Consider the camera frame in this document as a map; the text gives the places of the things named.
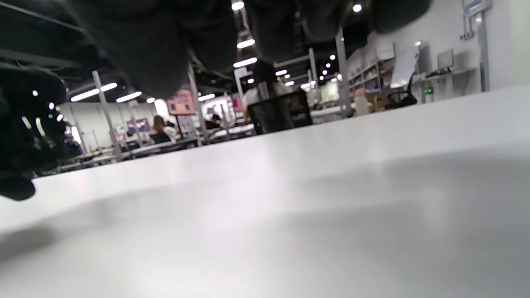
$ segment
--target pink poster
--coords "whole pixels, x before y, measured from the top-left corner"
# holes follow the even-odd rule
[[[239,96],[232,97],[232,107],[234,108],[234,112],[245,111],[245,107],[243,106],[243,101],[239,98]]]
[[[191,91],[187,89],[179,89],[175,96],[166,100],[166,102],[170,115],[195,115],[193,96]]]

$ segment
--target white table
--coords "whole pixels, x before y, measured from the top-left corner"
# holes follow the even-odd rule
[[[350,104],[350,106],[351,106],[352,109],[355,109],[355,107],[356,107],[354,102],[352,102]],[[311,117],[313,117],[313,118],[326,117],[326,116],[330,116],[330,115],[334,115],[334,114],[338,114],[338,113],[340,113],[340,106],[331,107],[331,108],[322,109],[322,110],[311,111]]]
[[[253,129],[254,129],[254,124],[247,124],[247,125],[242,125],[242,126],[238,126],[238,127],[229,128],[228,132],[231,135],[233,135],[233,134],[248,133],[248,132],[251,132]],[[210,136],[210,139],[225,137],[226,135],[227,135],[226,129],[223,129],[223,130],[220,130],[220,131],[212,134]]]
[[[37,179],[0,296],[528,297],[528,93]]]

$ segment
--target long hair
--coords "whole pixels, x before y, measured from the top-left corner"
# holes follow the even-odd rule
[[[254,76],[254,85],[261,100],[276,96],[274,84],[278,80],[276,79],[276,70],[272,64],[259,59],[252,68],[252,74]]]
[[[164,118],[160,115],[156,115],[155,119],[153,119],[153,129],[158,133],[161,134],[164,132],[165,122]]]

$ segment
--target white shirt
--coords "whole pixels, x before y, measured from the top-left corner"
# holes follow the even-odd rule
[[[166,126],[164,127],[163,131],[165,134],[167,134],[169,140],[171,140],[173,143],[176,142],[176,129],[170,126]]]
[[[274,83],[274,91],[276,92],[276,95],[284,95],[288,93],[292,93],[293,89],[290,87],[287,87],[280,83]],[[243,105],[248,107],[251,104],[257,103],[260,101],[260,97],[258,96],[258,89],[252,88],[248,90],[245,95],[243,95]]]

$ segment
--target computer monitor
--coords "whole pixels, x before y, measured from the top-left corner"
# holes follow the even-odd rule
[[[454,49],[438,54],[438,69],[451,68],[453,66],[455,66]]]

